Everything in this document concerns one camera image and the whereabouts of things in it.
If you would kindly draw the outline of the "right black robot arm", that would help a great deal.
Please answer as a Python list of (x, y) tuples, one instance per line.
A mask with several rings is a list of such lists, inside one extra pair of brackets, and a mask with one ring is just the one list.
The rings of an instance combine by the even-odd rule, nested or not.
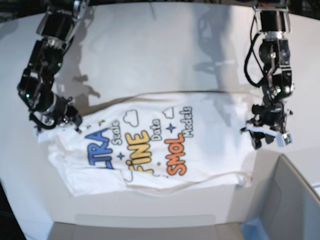
[(66, 125), (81, 132), (82, 117), (73, 98), (57, 95), (52, 87), (89, 4), (88, 0), (50, 0), (36, 30), (41, 39), (34, 44), (17, 93), (38, 132)]

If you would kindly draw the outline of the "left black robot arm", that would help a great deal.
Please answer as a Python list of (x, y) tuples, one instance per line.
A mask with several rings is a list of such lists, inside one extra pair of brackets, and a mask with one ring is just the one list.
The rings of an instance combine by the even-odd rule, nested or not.
[[(285, 108), (287, 99), (294, 92), (293, 73), (290, 65), (291, 52), (287, 34), (291, 33), (288, 1), (256, 0), (253, 5), (252, 22), (257, 24), (256, 34), (250, 35), (250, 48), (244, 61), (244, 74), (250, 85), (260, 88), (262, 103), (251, 108), (253, 117), (246, 121), (240, 131), (248, 132), (255, 150), (276, 142), (279, 147), (293, 143), (292, 134), (287, 131), (287, 117), (292, 111)], [(264, 39), (255, 55), (254, 46), (263, 35)], [(259, 82), (254, 82), (248, 72), (250, 57), (254, 56), (262, 72)]]

